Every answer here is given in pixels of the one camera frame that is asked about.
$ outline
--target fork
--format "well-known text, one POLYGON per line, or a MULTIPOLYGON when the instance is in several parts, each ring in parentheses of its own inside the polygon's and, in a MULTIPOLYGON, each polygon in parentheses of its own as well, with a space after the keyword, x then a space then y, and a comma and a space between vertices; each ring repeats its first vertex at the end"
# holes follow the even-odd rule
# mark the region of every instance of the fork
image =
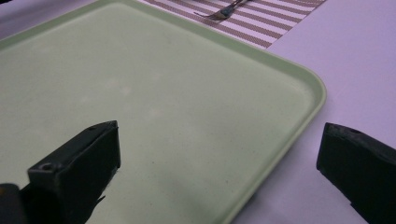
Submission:
POLYGON ((225 21, 228 18, 230 18, 231 15, 233 15, 235 8, 238 7, 238 5, 243 1, 244 0, 235 0, 227 7, 224 7, 211 15, 203 15, 203 14, 200 14, 197 12, 194 12, 194 14, 204 17, 206 19, 212 20, 212 21, 225 21))

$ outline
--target striped placemat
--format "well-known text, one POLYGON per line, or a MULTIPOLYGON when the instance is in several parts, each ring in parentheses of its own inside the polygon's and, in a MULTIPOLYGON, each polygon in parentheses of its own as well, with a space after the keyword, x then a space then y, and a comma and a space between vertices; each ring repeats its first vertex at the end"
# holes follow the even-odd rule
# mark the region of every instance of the striped placemat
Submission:
POLYGON ((326 0, 247 0, 222 22, 206 20, 193 12, 211 14, 233 0, 141 1, 266 49, 326 0))

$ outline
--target screw hole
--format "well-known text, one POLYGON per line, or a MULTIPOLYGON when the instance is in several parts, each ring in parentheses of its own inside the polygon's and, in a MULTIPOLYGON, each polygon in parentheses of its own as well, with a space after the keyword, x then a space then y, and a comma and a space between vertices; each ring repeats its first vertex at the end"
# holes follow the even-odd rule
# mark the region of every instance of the screw hole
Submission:
POLYGON ((51 170, 54 170, 54 168, 55 167, 52 163, 45 163, 40 166, 40 169, 45 170, 45 171, 51 171, 51 170))

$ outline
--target green tray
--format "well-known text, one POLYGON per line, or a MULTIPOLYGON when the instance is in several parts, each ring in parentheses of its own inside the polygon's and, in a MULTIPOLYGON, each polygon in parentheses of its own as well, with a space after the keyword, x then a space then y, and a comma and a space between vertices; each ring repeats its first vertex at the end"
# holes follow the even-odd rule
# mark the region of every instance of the green tray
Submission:
POLYGON ((116 119, 122 165, 89 223, 228 223, 318 113, 311 71, 135 1, 0 42, 0 180, 116 119))

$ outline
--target table surface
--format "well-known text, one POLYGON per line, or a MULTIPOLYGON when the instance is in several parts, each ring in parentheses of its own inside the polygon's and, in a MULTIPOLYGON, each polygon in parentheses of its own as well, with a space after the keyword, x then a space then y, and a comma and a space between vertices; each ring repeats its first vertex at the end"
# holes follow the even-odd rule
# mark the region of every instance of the table surface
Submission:
MULTIPOLYGON (((0 5, 0 39, 90 2, 0 5)), ((394 0, 327 0, 267 49, 316 72, 328 99, 233 223, 365 223, 316 169, 316 161, 325 122, 396 147, 395 11, 394 0)))

